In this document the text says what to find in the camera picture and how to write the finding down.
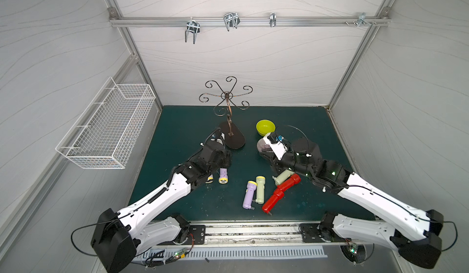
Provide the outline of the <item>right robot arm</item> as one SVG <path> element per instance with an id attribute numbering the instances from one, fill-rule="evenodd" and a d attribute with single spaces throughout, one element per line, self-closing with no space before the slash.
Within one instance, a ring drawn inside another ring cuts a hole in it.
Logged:
<path id="1" fill-rule="evenodd" d="M 354 202 L 376 216 L 368 221 L 328 212 L 317 227 L 323 240 L 371 242 L 398 252 L 420 268 L 435 267 L 443 252 L 439 235 L 444 217 L 438 211 L 423 211 L 389 196 L 340 163 L 324 159 L 319 146 L 305 137 L 289 144 L 281 136 L 267 135 L 259 140 L 258 151 L 273 170 L 305 176 L 323 192 Z"/>

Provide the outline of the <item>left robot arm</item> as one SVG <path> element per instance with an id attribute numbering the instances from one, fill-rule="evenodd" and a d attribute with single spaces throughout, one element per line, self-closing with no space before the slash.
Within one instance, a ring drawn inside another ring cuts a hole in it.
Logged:
<path id="1" fill-rule="evenodd" d="M 107 272 L 119 273 L 137 254 L 162 242 L 183 242 L 189 223 L 170 216 L 151 224 L 158 215 L 187 196 L 220 168 L 227 169 L 232 154 L 222 138 L 209 138 L 186 162 L 175 166 L 167 181 L 137 202 L 118 211 L 102 212 L 90 245 Z"/>

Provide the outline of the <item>purple flashlight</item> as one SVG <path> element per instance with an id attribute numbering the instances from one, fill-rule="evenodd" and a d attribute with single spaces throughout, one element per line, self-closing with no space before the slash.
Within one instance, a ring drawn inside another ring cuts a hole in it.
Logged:
<path id="1" fill-rule="evenodd" d="M 213 181 L 214 181 L 214 177 L 213 177 L 213 175 L 210 175 L 210 176 L 207 178 L 207 180 L 206 180 L 205 183 L 206 183 L 206 184 L 211 184 L 211 183 L 213 183 Z"/>
<path id="2" fill-rule="evenodd" d="M 219 183 L 222 185 L 228 183 L 228 170 L 226 168 L 219 169 Z"/>
<path id="3" fill-rule="evenodd" d="M 254 194 L 257 189 L 257 183 L 255 181 L 248 181 L 247 188 L 243 200 L 243 208 L 246 210 L 254 210 L 255 208 L 252 206 L 252 202 L 254 199 Z"/>

